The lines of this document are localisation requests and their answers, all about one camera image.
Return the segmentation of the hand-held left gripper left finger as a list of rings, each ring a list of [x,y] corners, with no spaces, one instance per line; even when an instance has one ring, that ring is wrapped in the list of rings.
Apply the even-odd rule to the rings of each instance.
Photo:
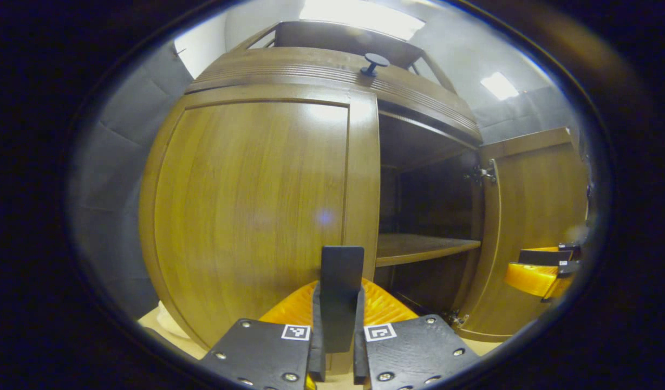
[[[258,320],[239,318],[200,366],[235,389],[315,389],[326,370],[319,302],[310,282]]]

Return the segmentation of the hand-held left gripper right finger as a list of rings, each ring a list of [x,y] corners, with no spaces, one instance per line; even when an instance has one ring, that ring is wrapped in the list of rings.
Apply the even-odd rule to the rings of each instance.
[[[419,316],[372,281],[357,300],[354,383],[365,389],[427,389],[480,360],[441,316]]]

